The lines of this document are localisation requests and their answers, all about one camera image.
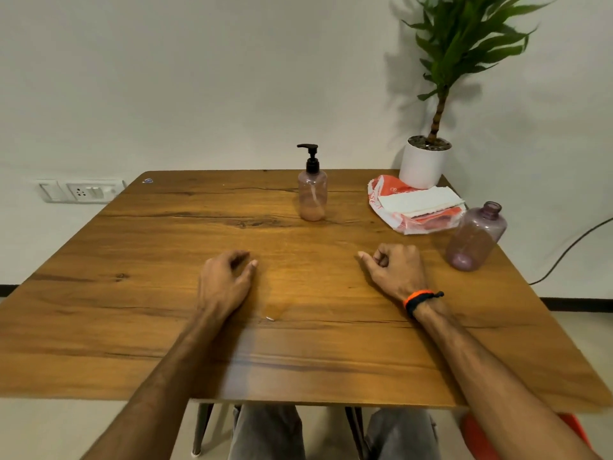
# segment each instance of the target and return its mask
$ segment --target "white wall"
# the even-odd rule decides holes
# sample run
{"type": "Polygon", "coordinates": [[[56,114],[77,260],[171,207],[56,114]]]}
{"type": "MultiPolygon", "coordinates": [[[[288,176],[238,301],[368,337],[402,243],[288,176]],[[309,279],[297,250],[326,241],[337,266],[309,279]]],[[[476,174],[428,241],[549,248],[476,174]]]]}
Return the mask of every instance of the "white wall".
{"type": "MultiPolygon", "coordinates": [[[[611,0],[559,0],[528,52],[452,91],[447,174],[500,201],[503,248],[539,277],[611,216],[611,0]]],[[[21,283],[99,207],[47,205],[34,178],[152,169],[390,167],[429,115],[390,0],[0,0],[0,283],[21,283]]],[[[613,297],[611,229],[538,286],[613,297]]]]}

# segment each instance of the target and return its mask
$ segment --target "wood grain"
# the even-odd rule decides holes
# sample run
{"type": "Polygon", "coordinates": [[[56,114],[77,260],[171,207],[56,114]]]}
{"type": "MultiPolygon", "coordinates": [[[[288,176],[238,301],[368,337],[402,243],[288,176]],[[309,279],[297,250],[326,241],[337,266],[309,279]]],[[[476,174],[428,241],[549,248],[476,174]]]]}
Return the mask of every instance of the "wood grain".
{"type": "Polygon", "coordinates": [[[356,259],[380,242],[412,242],[461,322],[553,408],[612,404],[500,248],[462,273],[441,257],[448,232],[392,231],[368,206],[366,184],[393,171],[329,171],[326,221],[303,221],[297,173],[137,178],[0,306],[0,395],[127,399],[190,315],[204,260],[246,248],[260,260],[256,283],[214,342],[195,398],[461,405],[430,340],[356,259]]]}

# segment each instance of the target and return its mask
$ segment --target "empty bottle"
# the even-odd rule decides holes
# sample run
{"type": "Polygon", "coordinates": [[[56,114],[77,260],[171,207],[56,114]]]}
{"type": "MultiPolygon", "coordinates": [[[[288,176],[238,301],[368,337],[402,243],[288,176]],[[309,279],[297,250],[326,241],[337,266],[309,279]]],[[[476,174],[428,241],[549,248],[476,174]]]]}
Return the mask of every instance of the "empty bottle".
{"type": "Polygon", "coordinates": [[[483,208],[468,210],[454,233],[445,257],[460,271],[478,270],[506,230],[506,220],[500,215],[502,206],[486,202],[483,208]]]}
{"type": "Polygon", "coordinates": [[[315,158],[317,145],[303,143],[298,148],[306,148],[310,158],[306,161],[306,170],[298,175],[298,198],[300,217],[307,221],[319,221],[326,217],[328,202],[328,177],[319,170],[319,160],[315,158]]]}

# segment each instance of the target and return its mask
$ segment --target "bracelet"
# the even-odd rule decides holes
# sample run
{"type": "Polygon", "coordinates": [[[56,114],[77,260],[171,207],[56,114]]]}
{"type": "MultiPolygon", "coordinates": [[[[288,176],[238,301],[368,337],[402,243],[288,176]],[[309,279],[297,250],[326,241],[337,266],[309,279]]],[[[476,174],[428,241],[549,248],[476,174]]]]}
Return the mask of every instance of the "bracelet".
{"type": "Polygon", "coordinates": [[[405,310],[409,314],[409,316],[415,318],[413,316],[413,312],[421,302],[425,302],[429,299],[438,299],[439,297],[442,297],[444,295],[445,294],[442,292],[437,292],[435,294],[432,291],[425,289],[423,291],[417,291],[409,295],[407,299],[403,302],[403,305],[405,306],[405,310]]]}

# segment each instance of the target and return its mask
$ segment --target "wall socket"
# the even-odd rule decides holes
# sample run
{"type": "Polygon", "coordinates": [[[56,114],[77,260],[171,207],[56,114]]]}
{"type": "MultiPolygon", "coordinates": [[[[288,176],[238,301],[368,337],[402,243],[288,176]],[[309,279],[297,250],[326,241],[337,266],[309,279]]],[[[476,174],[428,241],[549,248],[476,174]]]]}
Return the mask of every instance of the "wall socket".
{"type": "Polygon", "coordinates": [[[40,179],[35,184],[47,203],[109,203],[126,187],[122,180],[115,179],[40,179]]]}

